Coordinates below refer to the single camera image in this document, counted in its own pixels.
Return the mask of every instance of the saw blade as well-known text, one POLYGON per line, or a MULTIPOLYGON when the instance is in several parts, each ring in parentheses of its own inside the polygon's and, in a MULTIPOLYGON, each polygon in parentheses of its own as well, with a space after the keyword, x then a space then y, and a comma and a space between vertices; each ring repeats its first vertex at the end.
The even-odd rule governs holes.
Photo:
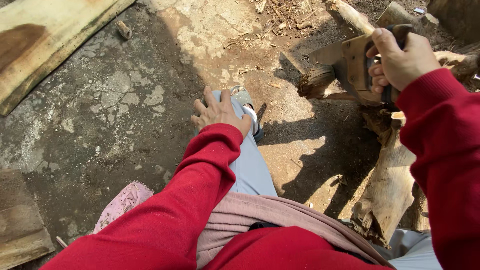
POLYGON ((309 58, 312 64, 322 63, 331 65, 335 71, 335 78, 342 84, 342 87, 357 100, 360 100, 358 92, 348 82, 347 60, 342 56, 342 43, 353 37, 346 38, 336 43, 322 47, 312 53, 309 58))

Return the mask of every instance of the person's right hand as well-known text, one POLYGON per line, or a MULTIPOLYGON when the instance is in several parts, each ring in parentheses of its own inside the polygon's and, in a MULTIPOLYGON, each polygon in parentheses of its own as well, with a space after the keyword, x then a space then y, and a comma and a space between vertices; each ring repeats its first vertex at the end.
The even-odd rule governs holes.
POLYGON ((431 71, 441 68, 428 40, 414 33, 409 33, 404 50, 400 50, 392 32, 377 28, 372 33, 375 46, 367 52, 373 58, 381 54, 382 63, 368 70, 372 80, 372 92, 382 93, 384 86, 393 85, 399 91, 431 71))

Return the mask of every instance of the pant leg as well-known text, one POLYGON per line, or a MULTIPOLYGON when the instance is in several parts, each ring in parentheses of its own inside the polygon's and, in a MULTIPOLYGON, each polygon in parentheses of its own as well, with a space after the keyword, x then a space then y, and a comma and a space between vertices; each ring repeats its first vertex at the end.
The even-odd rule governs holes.
MULTIPOLYGON (((217 101, 220 101, 221 91, 213 91, 213 94, 217 101)), ((256 132, 258 127, 257 116, 253 110, 243 107, 235 98, 232 98, 232 105, 235 114, 240 119, 244 114, 250 115, 252 126, 240 145, 240 156, 230 164, 230 169, 237 176, 230 191, 250 195, 277 196, 270 171, 253 138, 253 132, 256 132)))
POLYGON ((398 270, 441 270, 433 251, 432 235, 396 229, 389 245, 392 250, 373 245, 398 270))

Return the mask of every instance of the concrete floor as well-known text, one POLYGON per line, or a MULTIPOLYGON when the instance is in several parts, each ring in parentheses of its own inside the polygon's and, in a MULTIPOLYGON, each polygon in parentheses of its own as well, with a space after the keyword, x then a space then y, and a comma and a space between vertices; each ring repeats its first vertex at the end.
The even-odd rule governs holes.
MULTIPOLYGON (((299 2, 301 14, 321 7, 299 2)), ((193 136, 192 103, 205 85, 249 90, 265 130, 259 149, 280 196, 350 217, 380 144, 363 128, 357 103, 306 100, 295 87, 299 70, 310 67, 302 55, 342 36, 324 11, 312 37, 270 34, 224 49, 229 38, 261 33, 271 16, 254 4, 139 0, 118 16, 135 25, 131 40, 109 23, 0 118, 0 168, 22 171, 53 239, 91 233, 133 180, 156 193, 165 187, 193 136)))

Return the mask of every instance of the wooden board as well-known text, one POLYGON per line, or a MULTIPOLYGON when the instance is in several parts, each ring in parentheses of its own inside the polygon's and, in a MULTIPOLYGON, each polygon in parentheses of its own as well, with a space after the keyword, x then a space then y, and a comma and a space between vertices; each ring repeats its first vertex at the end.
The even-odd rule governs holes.
POLYGON ((0 170, 0 270, 55 250, 19 170, 0 170))
POLYGON ((17 0, 0 9, 0 114, 135 0, 17 0))

